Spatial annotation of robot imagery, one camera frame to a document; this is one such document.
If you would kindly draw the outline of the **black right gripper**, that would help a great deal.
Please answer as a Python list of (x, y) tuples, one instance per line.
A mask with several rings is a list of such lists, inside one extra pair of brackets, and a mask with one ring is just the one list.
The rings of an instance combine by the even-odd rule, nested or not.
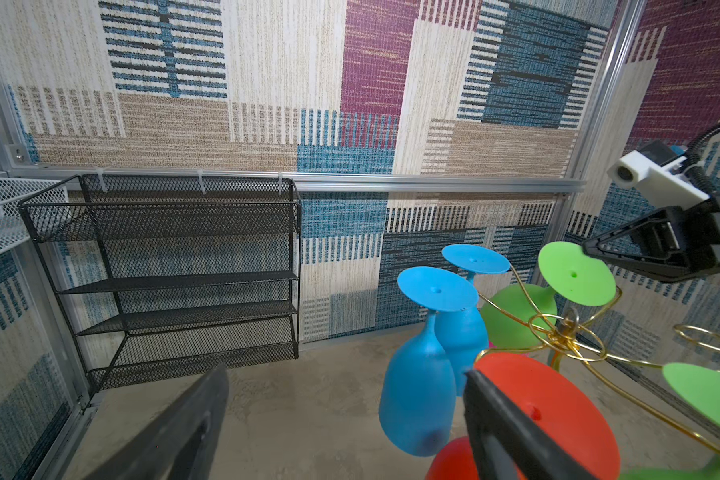
[(654, 210), (585, 240), (591, 258), (661, 282), (720, 274), (720, 193), (683, 209)]

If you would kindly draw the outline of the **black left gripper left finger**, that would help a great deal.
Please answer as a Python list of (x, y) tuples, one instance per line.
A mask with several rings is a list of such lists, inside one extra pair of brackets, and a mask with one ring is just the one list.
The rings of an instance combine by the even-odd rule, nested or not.
[(207, 479), (227, 403), (226, 365), (195, 381), (89, 479)]

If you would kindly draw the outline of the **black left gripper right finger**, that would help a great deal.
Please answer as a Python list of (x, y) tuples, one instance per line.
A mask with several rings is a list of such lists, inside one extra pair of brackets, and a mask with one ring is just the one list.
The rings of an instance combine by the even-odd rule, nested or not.
[(467, 373), (463, 400), (481, 479), (592, 479), (579, 464), (483, 373)]

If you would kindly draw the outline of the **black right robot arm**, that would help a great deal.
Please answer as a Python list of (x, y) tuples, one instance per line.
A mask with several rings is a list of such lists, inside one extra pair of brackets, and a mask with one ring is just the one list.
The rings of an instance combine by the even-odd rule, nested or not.
[(608, 175), (655, 209), (583, 242), (584, 253), (663, 283), (720, 274), (720, 190), (701, 164), (701, 147), (720, 122), (677, 152), (654, 141), (619, 159)]

